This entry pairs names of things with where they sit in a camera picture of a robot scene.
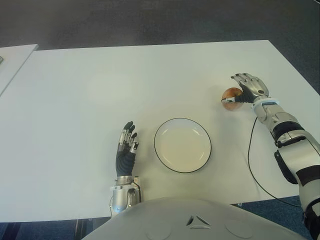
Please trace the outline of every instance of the robotic arm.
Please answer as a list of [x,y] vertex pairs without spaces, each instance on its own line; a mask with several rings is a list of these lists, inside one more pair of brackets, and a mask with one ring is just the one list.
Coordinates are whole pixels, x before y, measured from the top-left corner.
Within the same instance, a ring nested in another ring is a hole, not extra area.
[[137,133],[132,134],[135,125],[128,122],[120,134],[118,150],[116,153],[115,170],[117,179],[113,191],[112,207],[113,215],[122,212],[142,201],[139,177],[132,176],[138,148]]
[[231,78],[240,85],[243,94],[222,102],[252,103],[257,118],[268,128],[278,147],[274,157],[283,176],[299,186],[304,224],[312,238],[320,240],[320,144],[279,106],[277,99],[269,97],[261,79],[248,73]]

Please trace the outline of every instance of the silver metal hand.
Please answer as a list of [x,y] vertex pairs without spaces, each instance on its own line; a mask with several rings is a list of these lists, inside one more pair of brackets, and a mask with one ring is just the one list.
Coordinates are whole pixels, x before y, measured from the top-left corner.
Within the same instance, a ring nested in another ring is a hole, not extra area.
[[260,78],[252,76],[249,73],[237,73],[231,78],[239,84],[243,94],[234,98],[224,99],[226,103],[253,103],[255,100],[269,97],[269,90]]

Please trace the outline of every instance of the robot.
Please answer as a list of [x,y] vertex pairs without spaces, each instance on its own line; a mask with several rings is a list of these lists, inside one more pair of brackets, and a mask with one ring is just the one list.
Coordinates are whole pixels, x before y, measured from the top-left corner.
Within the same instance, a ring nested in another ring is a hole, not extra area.
[[[299,187],[304,225],[320,240],[320,144],[285,112],[263,81],[248,73],[231,77],[243,94],[223,103],[251,103],[257,119],[271,133],[274,157],[283,176]],[[113,217],[85,240],[302,240],[297,233],[238,207],[201,199],[160,198],[142,202],[139,178],[132,176],[139,146],[135,126],[121,131],[112,187]]]

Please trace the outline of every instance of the cable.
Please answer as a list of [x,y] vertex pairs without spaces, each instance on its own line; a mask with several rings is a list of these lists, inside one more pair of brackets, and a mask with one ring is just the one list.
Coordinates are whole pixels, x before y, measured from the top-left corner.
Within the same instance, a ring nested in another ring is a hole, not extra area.
[[111,198],[110,198],[110,202],[109,202],[109,210],[110,210],[110,217],[112,218],[112,211],[111,211],[111,201],[112,201],[112,198],[113,198],[114,196],[112,196]]
[[254,176],[254,173],[252,172],[251,167],[250,167],[249,155],[250,155],[250,147],[251,147],[252,135],[253,135],[253,133],[254,133],[254,129],[255,129],[255,125],[256,125],[257,120],[258,120],[258,117],[255,118],[254,123],[253,123],[253,126],[252,126],[251,135],[250,135],[250,141],[249,141],[249,148],[248,148],[248,156],[247,156],[247,157],[248,157],[248,166],[249,166],[250,173],[251,173],[254,181],[256,182],[256,184],[258,184],[259,187],[262,188],[262,190],[265,191],[267,194],[269,194],[271,197],[273,197],[274,199],[276,199],[276,200],[278,200],[278,201],[280,201],[280,202],[282,202],[282,203],[284,203],[284,204],[290,205],[290,206],[292,206],[292,207],[301,208],[301,206],[299,206],[299,205],[291,204],[291,203],[289,203],[289,202],[283,201],[283,200],[281,200],[281,199],[273,196],[271,193],[269,193],[267,190],[265,190],[265,189],[261,186],[261,184],[258,182],[258,180],[256,179],[256,177]]
[[139,190],[139,203],[141,203],[142,199],[141,199],[141,189],[140,189],[140,186],[139,186],[137,183],[135,183],[134,181],[133,181],[133,183],[138,187],[138,190]]

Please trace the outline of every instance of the plate rim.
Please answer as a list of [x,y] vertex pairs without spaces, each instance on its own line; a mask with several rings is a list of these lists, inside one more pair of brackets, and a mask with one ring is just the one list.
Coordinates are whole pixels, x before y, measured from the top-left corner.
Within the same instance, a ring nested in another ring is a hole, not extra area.
[[[175,119],[186,119],[186,120],[189,120],[189,121],[192,121],[192,122],[198,124],[198,125],[204,130],[204,132],[206,133],[206,135],[207,135],[208,138],[209,138],[209,142],[210,142],[210,152],[209,152],[209,156],[207,157],[205,163],[204,163],[201,167],[197,168],[196,170],[193,170],[193,171],[177,171],[177,170],[174,170],[174,169],[168,167],[168,166],[161,160],[161,158],[159,157],[159,155],[158,155],[158,153],[157,153],[157,149],[156,149],[156,136],[157,136],[157,133],[158,133],[159,129],[160,129],[164,124],[166,124],[167,122],[172,121],[172,120],[175,120]],[[196,122],[196,121],[194,121],[194,120],[192,120],[192,119],[186,118],[186,117],[174,117],[174,118],[171,118],[171,119],[165,121],[164,123],[162,123],[162,124],[158,127],[158,129],[156,130],[156,132],[155,132],[155,134],[154,134],[153,147],[154,147],[154,151],[155,151],[156,156],[158,157],[158,159],[160,160],[160,162],[161,162],[166,168],[168,168],[168,169],[170,169],[171,171],[174,171],[174,172],[176,172],[176,173],[189,174],[189,173],[193,173],[193,172],[195,172],[195,171],[198,171],[199,169],[202,169],[202,168],[207,164],[207,162],[208,162],[208,160],[209,160],[209,158],[210,158],[210,156],[211,156],[212,142],[211,142],[210,136],[209,136],[208,132],[206,131],[206,129],[205,129],[201,124],[199,124],[198,122]]]

